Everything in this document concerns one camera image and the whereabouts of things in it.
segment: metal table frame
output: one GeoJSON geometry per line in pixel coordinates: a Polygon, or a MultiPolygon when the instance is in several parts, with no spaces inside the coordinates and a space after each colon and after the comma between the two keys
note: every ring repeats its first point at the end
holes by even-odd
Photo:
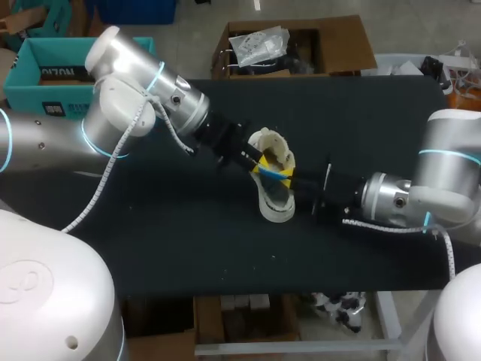
{"type": "Polygon", "coordinates": [[[421,325],[431,319],[440,291],[428,291],[414,311],[404,329],[401,328],[392,293],[376,292],[383,339],[367,341],[292,341],[252,342],[232,344],[200,344],[195,348],[196,356],[242,355],[263,353],[322,353],[346,351],[386,350],[388,361],[410,359],[410,345],[421,325]]]}

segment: blue light ring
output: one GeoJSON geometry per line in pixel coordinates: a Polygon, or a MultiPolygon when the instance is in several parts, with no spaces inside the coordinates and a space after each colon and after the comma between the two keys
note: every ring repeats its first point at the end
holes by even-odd
{"type": "Polygon", "coordinates": [[[159,79],[160,77],[160,74],[162,73],[162,71],[164,70],[164,67],[165,67],[165,63],[164,62],[160,62],[159,63],[159,70],[157,71],[157,74],[156,76],[152,79],[152,81],[150,82],[149,86],[147,87],[146,91],[149,92],[152,87],[155,85],[157,79],[159,79]]]}
{"type": "Polygon", "coordinates": [[[470,156],[469,154],[455,152],[452,150],[441,150],[441,149],[424,149],[419,152],[419,154],[427,154],[427,153],[439,153],[439,154],[446,154],[448,156],[460,156],[461,158],[465,158],[472,162],[475,162],[477,165],[481,165],[481,160],[477,159],[475,156],[470,156]]]}
{"type": "Polygon", "coordinates": [[[12,150],[14,147],[14,139],[12,136],[12,126],[10,124],[10,119],[8,119],[8,115],[3,111],[3,109],[0,109],[0,113],[2,113],[3,118],[5,119],[5,123],[7,124],[7,130],[8,130],[8,150],[7,150],[7,157],[5,158],[3,166],[0,168],[0,173],[2,173],[8,167],[8,163],[10,163],[10,160],[12,157],[12,150]]]}
{"type": "MultiPolygon", "coordinates": [[[[81,124],[81,127],[82,127],[82,135],[83,135],[83,138],[85,139],[85,141],[87,142],[87,144],[97,153],[101,154],[102,156],[108,156],[109,158],[112,157],[112,154],[110,153],[107,153],[105,151],[103,151],[102,149],[100,149],[99,147],[97,147],[95,144],[93,144],[90,140],[89,140],[89,137],[87,137],[87,134],[85,133],[85,129],[83,127],[83,121],[84,119],[82,119],[82,124],[81,124]]],[[[117,159],[122,159],[122,158],[125,158],[128,156],[128,153],[123,155],[123,156],[118,156],[117,159]]]]}

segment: teal plastic bin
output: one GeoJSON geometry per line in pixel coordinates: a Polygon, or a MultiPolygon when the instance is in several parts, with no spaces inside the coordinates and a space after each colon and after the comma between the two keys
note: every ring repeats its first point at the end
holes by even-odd
{"type": "MultiPolygon", "coordinates": [[[[92,101],[93,79],[84,67],[96,38],[26,39],[4,84],[15,111],[82,119],[92,101]],[[80,80],[87,85],[39,85],[41,80],[80,80]]],[[[152,38],[134,38],[156,56],[152,38]]]]}
{"type": "Polygon", "coordinates": [[[27,29],[15,35],[4,35],[4,40],[13,51],[18,51],[26,38],[59,38],[65,36],[72,17],[69,0],[16,0],[12,14],[19,11],[44,5],[47,18],[40,28],[27,29]]]}

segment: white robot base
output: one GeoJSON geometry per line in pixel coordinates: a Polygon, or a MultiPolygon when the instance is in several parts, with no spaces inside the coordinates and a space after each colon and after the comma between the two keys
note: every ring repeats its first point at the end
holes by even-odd
{"type": "Polygon", "coordinates": [[[71,235],[0,211],[0,359],[127,361],[113,281],[71,235]]]}

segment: blue crate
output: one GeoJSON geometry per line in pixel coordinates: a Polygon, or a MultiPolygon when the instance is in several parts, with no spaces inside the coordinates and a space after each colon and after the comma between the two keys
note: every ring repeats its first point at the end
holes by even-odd
{"type": "MultiPolygon", "coordinates": [[[[4,84],[10,107],[16,111],[82,119],[92,101],[93,86],[39,85],[42,75],[83,76],[85,58],[96,38],[28,38],[4,84]]],[[[134,38],[156,56],[152,38],[134,38]]]]}
{"type": "Polygon", "coordinates": [[[176,4],[176,0],[86,0],[88,9],[97,7],[103,23],[116,25],[172,24],[176,4]]]}

